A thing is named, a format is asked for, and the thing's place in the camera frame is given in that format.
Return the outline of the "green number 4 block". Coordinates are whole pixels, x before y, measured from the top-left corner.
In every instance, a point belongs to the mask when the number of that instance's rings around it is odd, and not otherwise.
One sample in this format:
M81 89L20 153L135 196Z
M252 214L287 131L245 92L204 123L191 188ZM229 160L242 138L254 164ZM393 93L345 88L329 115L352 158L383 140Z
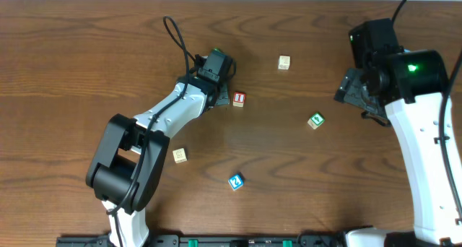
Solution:
M308 125L312 129L317 129L324 122L325 122L325 118L319 112L316 112L308 119Z

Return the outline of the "plain wooden block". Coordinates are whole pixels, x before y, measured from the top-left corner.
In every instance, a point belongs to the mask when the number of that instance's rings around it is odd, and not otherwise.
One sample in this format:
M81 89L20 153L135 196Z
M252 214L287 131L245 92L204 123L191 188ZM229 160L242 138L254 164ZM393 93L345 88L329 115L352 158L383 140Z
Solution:
M173 158L175 163L183 163L188 160L187 154L184 148L173 150Z
M278 60L278 69L288 70L290 66L290 57L289 56L280 56Z

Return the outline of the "red letter I block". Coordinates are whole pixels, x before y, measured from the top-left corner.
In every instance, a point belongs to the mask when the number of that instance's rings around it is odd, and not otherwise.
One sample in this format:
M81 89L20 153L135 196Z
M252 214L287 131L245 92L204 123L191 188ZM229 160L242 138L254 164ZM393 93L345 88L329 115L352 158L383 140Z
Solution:
M245 105L245 99L246 99L246 94L243 92L235 92L233 99L232 99L232 105L235 107L243 107Z

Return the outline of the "blue number 2 block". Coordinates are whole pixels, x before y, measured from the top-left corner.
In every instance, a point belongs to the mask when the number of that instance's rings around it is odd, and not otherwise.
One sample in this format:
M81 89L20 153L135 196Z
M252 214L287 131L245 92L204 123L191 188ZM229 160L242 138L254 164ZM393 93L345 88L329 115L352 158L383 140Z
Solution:
M244 185L243 177L240 174L235 174L228 179L228 183L233 191L238 190Z

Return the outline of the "plain wooden block top right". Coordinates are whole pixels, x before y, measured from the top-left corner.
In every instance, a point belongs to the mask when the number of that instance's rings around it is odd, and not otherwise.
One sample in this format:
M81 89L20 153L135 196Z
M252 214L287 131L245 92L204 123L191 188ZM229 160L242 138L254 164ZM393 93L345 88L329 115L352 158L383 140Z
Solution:
M288 70L290 66L290 57L289 56L280 56L278 60L278 69Z

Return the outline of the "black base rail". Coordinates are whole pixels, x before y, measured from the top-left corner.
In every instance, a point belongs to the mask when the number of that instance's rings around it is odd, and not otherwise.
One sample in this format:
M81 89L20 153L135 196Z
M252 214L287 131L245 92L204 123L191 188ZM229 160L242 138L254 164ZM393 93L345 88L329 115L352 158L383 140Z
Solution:
M154 235L145 247L344 247L347 244L336 235L301 235L297 237L180 237ZM115 246L108 235L98 237L59 237L56 247Z

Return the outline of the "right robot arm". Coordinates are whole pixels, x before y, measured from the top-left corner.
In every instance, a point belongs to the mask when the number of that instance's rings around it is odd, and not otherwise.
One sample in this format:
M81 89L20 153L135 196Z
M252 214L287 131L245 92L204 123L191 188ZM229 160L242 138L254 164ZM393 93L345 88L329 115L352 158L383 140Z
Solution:
M414 228L350 230L344 245L459 246L461 159L442 57L434 50L406 50L387 18L354 27L349 40L355 66L334 98L395 131L411 188Z

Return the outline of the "plain wooden block lower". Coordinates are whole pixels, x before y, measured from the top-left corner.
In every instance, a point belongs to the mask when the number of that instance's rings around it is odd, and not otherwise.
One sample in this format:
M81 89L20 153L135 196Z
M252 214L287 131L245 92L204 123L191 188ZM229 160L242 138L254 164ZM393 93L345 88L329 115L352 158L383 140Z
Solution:
M184 148L173 150L173 158L175 163L183 163L188 160L187 154Z

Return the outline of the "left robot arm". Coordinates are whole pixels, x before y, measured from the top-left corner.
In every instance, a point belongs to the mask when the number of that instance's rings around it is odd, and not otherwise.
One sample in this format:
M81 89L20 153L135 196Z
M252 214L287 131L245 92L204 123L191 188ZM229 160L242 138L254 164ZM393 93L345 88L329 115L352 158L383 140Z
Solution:
M193 68L155 107L109 120L85 178L110 219L109 244L147 244L145 208L160 182L170 140L217 104L236 71L235 60L219 50L196 56Z

